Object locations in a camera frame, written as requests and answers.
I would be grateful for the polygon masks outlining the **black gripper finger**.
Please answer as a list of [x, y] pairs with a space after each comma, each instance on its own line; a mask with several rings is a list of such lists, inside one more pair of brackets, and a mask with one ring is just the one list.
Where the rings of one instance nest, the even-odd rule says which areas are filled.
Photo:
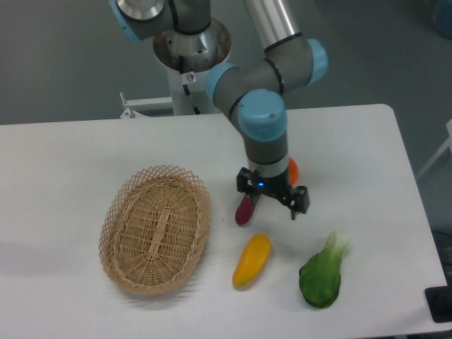
[[310, 206], [308, 188], [306, 186], [288, 186], [278, 194], [278, 200], [290, 210], [291, 220], [299, 214], [306, 214]]
[[244, 195], [255, 196], [263, 192], [263, 181], [257, 170], [251, 171], [245, 167], [241, 168], [237, 175], [237, 190]]

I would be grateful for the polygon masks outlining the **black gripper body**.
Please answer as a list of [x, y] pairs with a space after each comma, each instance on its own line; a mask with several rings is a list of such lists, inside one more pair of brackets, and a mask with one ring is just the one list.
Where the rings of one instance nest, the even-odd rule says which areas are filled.
[[247, 196], [251, 200], [255, 196], [268, 196], [278, 201], [288, 201], [291, 198], [292, 188], [290, 185], [290, 170], [286, 167], [283, 172], [275, 177], [262, 177], [261, 173], [256, 169], [248, 170], [248, 181], [251, 185], [247, 187]]

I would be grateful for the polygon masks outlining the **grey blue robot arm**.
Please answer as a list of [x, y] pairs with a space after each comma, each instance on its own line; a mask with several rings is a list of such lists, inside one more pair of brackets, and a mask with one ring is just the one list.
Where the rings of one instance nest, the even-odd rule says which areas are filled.
[[307, 189], [287, 150], [283, 94], [313, 83], [328, 69], [321, 43], [300, 32], [285, 1], [248, 1], [264, 59], [249, 69], [228, 62], [232, 41], [211, 14], [209, 1], [111, 1], [110, 8], [131, 42], [153, 39], [166, 68], [168, 98], [149, 99], [147, 109], [171, 107], [175, 115], [223, 113], [244, 140], [248, 166], [237, 175], [244, 197], [235, 220], [250, 221], [262, 196], [279, 201], [292, 216], [306, 213]]

